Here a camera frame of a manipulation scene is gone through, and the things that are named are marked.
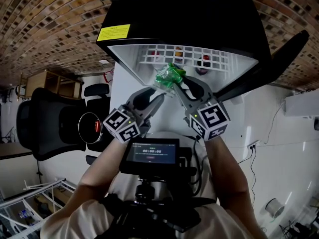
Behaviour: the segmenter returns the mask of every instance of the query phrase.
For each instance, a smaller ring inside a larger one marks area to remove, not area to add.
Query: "power cable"
[[[200,137],[197,136],[196,140],[194,141],[194,146],[193,146],[193,155],[195,157],[196,166],[197,166],[197,172],[198,172],[198,179],[195,182],[191,183],[191,184],[195,185],[198,182],[198,187],[197,187],[196,191],[193,192],[193,196],[196,196],[199,193],[200,188],[201,188],[201,184],[202,184],[201,168],[200,168],[200,164],[199,164],[198,155],[197,155],[197,152],[196,152],[196,149],[195,149],[196,143],[198,142],[199,139],[200,139]]]
[[[12,91],[13,89],[10,89],[9,90],[9,94],[8,94],[8,101],[10,102],[10,103],[12,103],[12,101],[10,100],[10,96],[11,96],[11,91]]]
[[[253,162],[251,162],[251,165],[250,165],[250,170],[252,171],[252,173],[254,174],[254,179],[255,179],[255,182],[251,188],[251,191],[253,192],[254,194],[254,200],[253,200],[253,208],[254,208],[254,203],[255,203],[255,199],[256,199],[256,195],[255,195],[255,192],[254,192],[254,186],[256,184],[256,174],[255,172],[253,171],[253,164],[254,164],[254,161],[255,161],[255,158],[257,157],[257,151],[256,151],[256,146],[253,145],[253,148],[255,149],[255,157],[253,158]]]
[[[269,136],[270,136],[270,133],[271,133],[271,130],[273,129],[273,125],[274,125],[274,120],[275,120],[275,117],[277,115],[277,113],[279,112],[279,110],[281,109],[281,106],[283,105],[284,102],[282,102],[280,105],[279,105],[279,109],[276,111],[274,117],[273,117],[273,122],[271,123],[271,127],[270,127],[270,130],[269,130],[269,133],[268,133],[268,137],[267,137],[267,141],[264,142],[264,144],[266,145],[269,141]]]
[[[200,177],[201,177],[201,178],[202,178],[202,175],[203,175],[204,161],[205,161],[206,158],[208,158],[207,155],[204,156],[204,158],[203,158],[202,161],[201,161],[201,166],[200,166]],[[194,181],[194,182],[190,182],[190,185],[195,185],[195,184],[198,183],[198,182],[199,182],[199,178],[198,178],[196,181]]]
[[[251,155],[250,155],[250,157],[249,158],[246,158],[246,159],[244,159],[244,160],[242,160],[242,161],[240,161],[238,164],[240,164],[240,163],[242,163],[242,162],[245,162],[246,160],[248,160],[248,159],[250,159],[251,157],[252,157],[252,155],[253,155],[253,148],[251,147]]]
[[[108,80],[106,79],[106,74],[107,74],[107,73],[111,73],[111,74],[112,74],[112,70],[111,70],[111,71],[108,71],[108,72],[103,73],[103,77],[104,77],[105,82],[106,82],[107,84],[109,84],[111,81],[113,81],[113,79],[111,79],[111,80],[109,80],[109,81],[108,81]]]
[[[41,181],[41,176],[43,175],[41,172],[40,172],[40,170],[39,170],[39,161],[37,160],[36,161],[36,164],[37,164],[37,166],[38,166],[38,172],[36,173],[37,175],[39,175],[39,182],[40,182],[40,184],[42,184],[42,181]]]
[[[4,137],[1,137],[1,139],[6,139],[7,142],[6,143],[10,143],[12,142],[12,130],[13,130],[14,126],[10,129],[10,131],[4,136]]]

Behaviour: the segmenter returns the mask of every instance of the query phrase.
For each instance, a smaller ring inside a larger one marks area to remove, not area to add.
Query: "black strap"
[[[100,200],[99,203],[104,205],[105,209],[114,217],[119,217],[125,207],[125,203],[118,198],[117,194],[108,194],[107,197]]]
[[[121,235],[123,231],[118,229],[116,224],[113,224],[110,226],[109,229],[107,229],[103,234],[98,235],[94,239],[121,239],[124,238],[123,235]]]

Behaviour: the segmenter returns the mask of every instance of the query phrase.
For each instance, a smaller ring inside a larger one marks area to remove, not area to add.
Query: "office chair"
[[[30,101],[20,104],[16,117],[17,136],[20,144],[32,150],[33,156],[44,161],[67,151],[85,151],[86,143],[78,132],[78,122],[83,114],[95,113],[100,121],[109,114],[109,85],[88,86],[84,96],[100,96],[89,100],[72,100],[44,88],[36,89]],[[102,152],[113,136],[104,130],[103,137],[88,149]]]

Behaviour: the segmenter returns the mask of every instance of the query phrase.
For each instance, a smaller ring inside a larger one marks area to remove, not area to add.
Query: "timer display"
[[[138,143],[131,146],[127,161],[175,164],[175,144]]]

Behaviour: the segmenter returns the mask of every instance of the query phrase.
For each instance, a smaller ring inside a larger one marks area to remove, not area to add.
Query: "green plastic bag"
[[[159,83],[159,85],[163,85],[163,89],[172,89],[173,83],[181,84],[183,81],[182,76],[185,75],[186,71],[184,69],[179,68],[173,63],[169,63],[158,71],[155,81]]]

